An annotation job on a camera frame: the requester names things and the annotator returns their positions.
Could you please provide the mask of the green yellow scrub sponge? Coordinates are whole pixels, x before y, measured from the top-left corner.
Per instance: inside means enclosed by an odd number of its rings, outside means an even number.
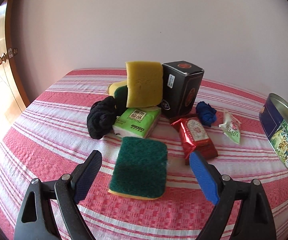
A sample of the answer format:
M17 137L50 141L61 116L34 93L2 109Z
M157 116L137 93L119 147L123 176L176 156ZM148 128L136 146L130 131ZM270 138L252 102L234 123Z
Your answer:
M167 164L168 151L163 142L124 137L109 192L141 200L160 198L165 192Z

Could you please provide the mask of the black knitted sock ball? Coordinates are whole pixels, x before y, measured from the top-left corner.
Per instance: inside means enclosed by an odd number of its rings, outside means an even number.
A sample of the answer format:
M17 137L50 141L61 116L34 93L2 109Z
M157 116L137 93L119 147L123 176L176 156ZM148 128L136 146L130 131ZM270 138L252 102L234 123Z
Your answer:
M101 139L113 129L117 119L113 96L95 102L87 116L87 128L92 139Z

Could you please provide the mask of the white green snack packet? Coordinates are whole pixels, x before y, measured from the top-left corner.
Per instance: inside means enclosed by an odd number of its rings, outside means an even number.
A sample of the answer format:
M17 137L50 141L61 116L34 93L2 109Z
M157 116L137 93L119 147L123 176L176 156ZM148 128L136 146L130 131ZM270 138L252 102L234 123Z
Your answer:
M241 122L229 111L224 110L223 123L219 125L223 133L235 144L240 144Z

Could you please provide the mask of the green tissue pack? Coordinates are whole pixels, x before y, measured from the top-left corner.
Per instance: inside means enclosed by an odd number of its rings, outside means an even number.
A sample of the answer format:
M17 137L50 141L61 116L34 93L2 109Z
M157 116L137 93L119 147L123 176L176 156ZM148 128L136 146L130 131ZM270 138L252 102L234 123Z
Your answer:
M160 116L160 107L128 108L115 121L113 132L121 138L147 138L155 128Z

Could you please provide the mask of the red snack packet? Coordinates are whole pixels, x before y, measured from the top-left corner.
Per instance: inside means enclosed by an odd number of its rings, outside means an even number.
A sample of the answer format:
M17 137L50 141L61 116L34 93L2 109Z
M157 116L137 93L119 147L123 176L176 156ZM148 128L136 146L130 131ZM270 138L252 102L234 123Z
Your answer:
M194 152L206 159L213 159L218 156L218 152L202 126L196 114L188 114L170 119L170 125L179 133L185 165L189 165L189 155Z

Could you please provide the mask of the blue knitted sock ball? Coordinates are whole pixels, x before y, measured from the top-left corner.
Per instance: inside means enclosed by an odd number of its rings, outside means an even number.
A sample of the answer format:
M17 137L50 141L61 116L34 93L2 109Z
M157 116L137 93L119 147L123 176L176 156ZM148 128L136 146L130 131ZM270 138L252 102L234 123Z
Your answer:
M216 109L210 104L200 101L195 107L197 117L203 126L211 127L216 122Z

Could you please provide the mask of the plain yellow sponge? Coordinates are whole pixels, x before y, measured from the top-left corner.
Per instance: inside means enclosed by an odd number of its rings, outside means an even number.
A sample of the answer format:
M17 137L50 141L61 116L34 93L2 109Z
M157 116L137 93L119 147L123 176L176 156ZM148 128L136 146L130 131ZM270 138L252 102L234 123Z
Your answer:
M128 61L128 108L157 106L163 96L163 66L152 61Z

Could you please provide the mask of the black red carton box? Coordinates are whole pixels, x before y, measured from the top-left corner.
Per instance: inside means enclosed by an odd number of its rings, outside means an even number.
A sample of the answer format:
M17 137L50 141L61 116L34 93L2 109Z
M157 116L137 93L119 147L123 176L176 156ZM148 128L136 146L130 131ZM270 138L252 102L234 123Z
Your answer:
M187 61L163 63L163 98L160 104L167 118L187 115L194 105L204 69Z

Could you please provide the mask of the round metal cookie tin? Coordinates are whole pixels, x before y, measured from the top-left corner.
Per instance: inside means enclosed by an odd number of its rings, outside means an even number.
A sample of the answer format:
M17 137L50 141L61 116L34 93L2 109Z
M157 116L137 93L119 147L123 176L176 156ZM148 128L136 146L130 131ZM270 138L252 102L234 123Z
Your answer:
M288 102L270 93L261 108L259 120L274 152L288 170Z

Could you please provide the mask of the wooden door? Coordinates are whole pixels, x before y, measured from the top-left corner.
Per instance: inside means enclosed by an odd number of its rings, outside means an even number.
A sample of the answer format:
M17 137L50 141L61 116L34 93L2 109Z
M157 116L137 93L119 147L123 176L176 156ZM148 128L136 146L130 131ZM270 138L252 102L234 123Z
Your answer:
M0 115L13 123L30 104L16 67L18 49L11 38L13 0L4 0L0 5Z

